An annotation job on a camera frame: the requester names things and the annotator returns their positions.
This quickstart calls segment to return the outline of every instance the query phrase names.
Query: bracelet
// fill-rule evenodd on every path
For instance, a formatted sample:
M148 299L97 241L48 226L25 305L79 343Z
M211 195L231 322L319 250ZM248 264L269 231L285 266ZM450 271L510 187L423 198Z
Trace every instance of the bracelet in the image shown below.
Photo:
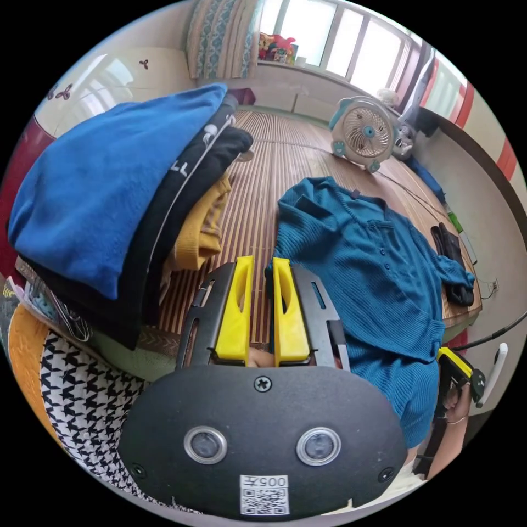
M468 417L468 415L466 415L466 416L462 417L461 419L458 419L457 421L454 421L454 422L447 421L446 424L458 424L461 421L463 421L464 419L466 419L467 417Z

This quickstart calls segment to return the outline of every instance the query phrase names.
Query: blue sweater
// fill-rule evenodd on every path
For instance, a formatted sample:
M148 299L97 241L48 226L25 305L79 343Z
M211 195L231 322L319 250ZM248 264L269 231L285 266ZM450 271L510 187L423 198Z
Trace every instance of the blue sweater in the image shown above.
M16 196L9 242L17 252L109 299L155 191L227 87L212 84L123 103L48 146Z
M437 404L445 326L441 282L474 276L438 256L408 218L328 178L308 178L278 202L275 257L320 277L344 325L351 371L375 385L421 443ZM271 266L267 286L272 287Z

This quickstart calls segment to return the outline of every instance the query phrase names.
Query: red wall stripe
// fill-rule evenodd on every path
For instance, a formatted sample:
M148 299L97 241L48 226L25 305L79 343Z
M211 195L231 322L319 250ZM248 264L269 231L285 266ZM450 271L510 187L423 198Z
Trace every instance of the red wall stripe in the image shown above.
M455 123L457 121L457 118L459 117L459 114L461 112L461 108L463 107L463 102L465 100L466 94L467 94L467 89L465 88L463 84L461 84L459 87L459 93L457 95L456 103L448 119L450 122Z
M500 157L496 161L496 165L503 172L503 175L507 178L507 181L510 181L514 170L516 169L516 163L518 160L514 155L514 151L511 147L511 144L507 138L503 143L503 148L501 150Z
M461 110L459 111L458 118L456 120L456 125L460 128L465 128L467 124L468 116L472 110L472 105L474 104L474 86L467 83L467 90L465 93L465 98L463 99L463 104L461 105Z
M438 76L438 68L439 68L439 61L437 59L434 59L434 69L432 70L432 75L430 77L430 81L427 84L427 89L423 93L423 98L421 99L421 103L419 106L421 108L424 108L424 106L427 103L428 98L430 97L430 93L432 92L432 88L434 87L435 79Z

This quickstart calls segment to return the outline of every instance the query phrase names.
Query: bamboo mat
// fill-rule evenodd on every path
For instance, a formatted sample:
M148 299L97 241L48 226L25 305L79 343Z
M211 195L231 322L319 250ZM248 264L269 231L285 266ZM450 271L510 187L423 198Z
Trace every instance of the bamboo mat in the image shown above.
M164 334L180 334L185 313L208 272L238 256L252 254L255 277L251 342L269 342L271 313L265 297L264 268L273 254L277 201L304 177L333 176L345 188L383 198L393 210L407 216L432 247L435 247L430 235L433 225L443 222L456 234L431 190L396 159L388 159L382 163L379 173L370 175L330 153L331 137L325 128L259 111L240 110L236 118L237 126L254 137L255 157L251 162L235 163L230 169L232 192L221 221L221 253L199 272L183 271L172 275L158 326ZM466 268L474 273L463 246L462 252ZM447 327L459 324L481 310L477 283L474 294L476 301L467 309L450 305L443 292L443 318Z

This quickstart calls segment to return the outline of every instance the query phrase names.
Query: black cable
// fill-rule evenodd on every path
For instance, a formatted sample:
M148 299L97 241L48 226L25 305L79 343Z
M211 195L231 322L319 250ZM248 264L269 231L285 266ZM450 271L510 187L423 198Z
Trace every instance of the black cable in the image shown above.
M509 324L508 326L505 326L504 328L501 328L499 331L496 331L495 333L492 333L492 335L489 335L488 337L484 337L479 340L475 340L474 342L470 342L468 344L464 344L463 346L455 346L450 348L452 351L462 351L462 350L468 350L471 347L479 346L480 344L485 344L486 342L490 342L491 340L497 339L498 337L501 337L504 333L507 333L512 328L517 326L523 319L527 318L527 311L523 313L520 317L518 317L514 322Z

